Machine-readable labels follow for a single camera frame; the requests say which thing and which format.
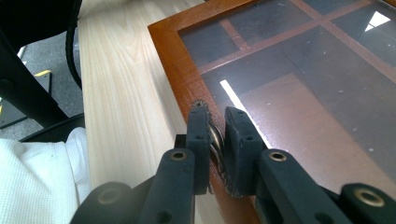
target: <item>wooden frame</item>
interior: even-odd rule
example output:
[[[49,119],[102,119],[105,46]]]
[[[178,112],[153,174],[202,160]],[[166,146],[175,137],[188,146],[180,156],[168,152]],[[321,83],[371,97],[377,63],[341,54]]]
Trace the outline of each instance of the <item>wooden frame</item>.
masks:
[[[168,76],[171,87],[183,118],[187,121],[191,104],[195,99],[203,99],[209,104],[209,110],[215,124],[224,130],[224,119],[220,114],[209,90],[201,79],[179,36],[179,32],[191,29],[205,22],[217,19],[225,13],[252,4],[255,0],[210,0],[199,6],[182,11],[162,21],[151,24],[148,29],[155,48],[160,56],[163,69]],[[259,223],[250,198],[235,200],[225,191],[220,175],[211,164],[210,182],[219,202],[221,213],[226,223]]]

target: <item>white towel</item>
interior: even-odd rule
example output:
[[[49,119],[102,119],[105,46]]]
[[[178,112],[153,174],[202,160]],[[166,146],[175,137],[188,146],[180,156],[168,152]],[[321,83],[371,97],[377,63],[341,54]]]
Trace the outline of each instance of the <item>white towel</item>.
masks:
[[[85,130],[66,143],[0,139],[0,223],[69,223],[90,193]]]

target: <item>gray carpet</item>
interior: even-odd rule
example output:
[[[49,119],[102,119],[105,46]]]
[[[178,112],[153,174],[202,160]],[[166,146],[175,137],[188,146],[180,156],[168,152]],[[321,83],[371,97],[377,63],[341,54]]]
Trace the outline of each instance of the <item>gray carpet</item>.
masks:
[[[68,117],[83,112],[82,92],[70,75],[65,56],[65,33],[35,42],[26,47],[21,57],[32,74],[49,69],[52,73],[51,93],[53,99]],[[80,73],[78,35],[74,44],[75,63]],[[0,130],[1,138],[20,140],[41,130],[32,119],[26,119]]]

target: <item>glass panel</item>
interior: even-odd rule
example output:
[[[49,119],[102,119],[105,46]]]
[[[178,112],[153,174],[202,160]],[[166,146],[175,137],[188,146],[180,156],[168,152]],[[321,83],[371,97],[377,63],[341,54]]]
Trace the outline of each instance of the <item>glass panel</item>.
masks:
[[[367,180],[395,194],[394,12],[364,0],[262,1],[181,37],[219,109],[246,110],[266,144],[319,184]],[[227,42],[214,45],[215,34]]]

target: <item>light wood tabletop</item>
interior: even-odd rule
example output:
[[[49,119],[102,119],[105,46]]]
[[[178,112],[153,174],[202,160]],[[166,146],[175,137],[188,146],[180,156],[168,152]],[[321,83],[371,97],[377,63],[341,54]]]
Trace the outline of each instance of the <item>light wood tabletop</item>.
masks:
[[[186,124],[148,25],[201,0],[84,0],[79,15],[84,112],[92,188],[135,187],[153,176]],[[196,199],[196,223],[221,223],[210,194]]]

